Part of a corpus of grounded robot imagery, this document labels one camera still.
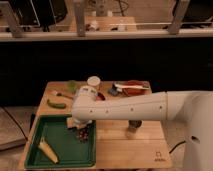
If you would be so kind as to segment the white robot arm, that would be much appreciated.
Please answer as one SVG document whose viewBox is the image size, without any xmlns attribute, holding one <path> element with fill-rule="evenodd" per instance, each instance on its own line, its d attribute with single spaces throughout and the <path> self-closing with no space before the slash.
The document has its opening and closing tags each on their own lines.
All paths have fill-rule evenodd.
<svg viewBox="0 0 213 171">
<path fill-rule="evenodd" d="M 183 171 L 213 171 L 213 91 L 167 91 L 96 101 L 97 91 L 82 86 L 71 114 L 88 120 L 179 120 L 187 124 Z"/>
</svg>

